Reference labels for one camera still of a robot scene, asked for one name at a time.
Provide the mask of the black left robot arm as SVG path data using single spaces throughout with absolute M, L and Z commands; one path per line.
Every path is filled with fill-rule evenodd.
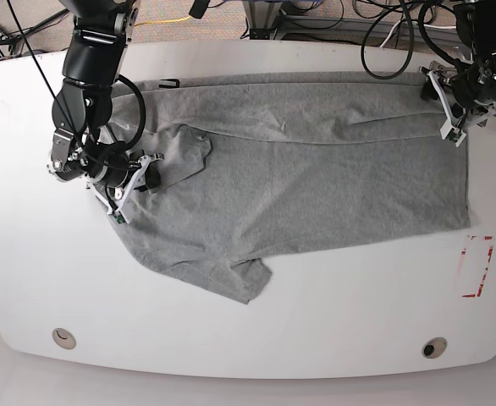
M 430 68 L 426 74 L 435 73 L 433 89 L 449 109 L 451 125 L 458 132 L 476 115 L 493 112 L 496 105 L 496 1 L 459 1 L 453 6 L 456 33 L 471 51 L 469 62 L 450 56 L 429 37 L 425 15 L 436 4 L 422 5 L 418 30 L 429 48 L 452 67 L 448 73 Z

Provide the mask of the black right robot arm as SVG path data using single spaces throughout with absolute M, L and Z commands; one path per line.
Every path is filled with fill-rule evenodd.
M 55 94 L 56 126 L 49 171 L 63 182 L 84 177 L 111 214 L 118 214 L 133 190 L 150 189 L 160 177 L 150 166 L 162 155 L 135 147 L 146 125 L 146 105 L 139 88 L 120 74 L 140 4 L 137 1 L 66 1 L 74 16 L 71 42 L 63 63 L 63 84 Z M 104 143 L 101 130 L 112 116 L 115 83 L 135 96 L 139 123 L 131 140 Z

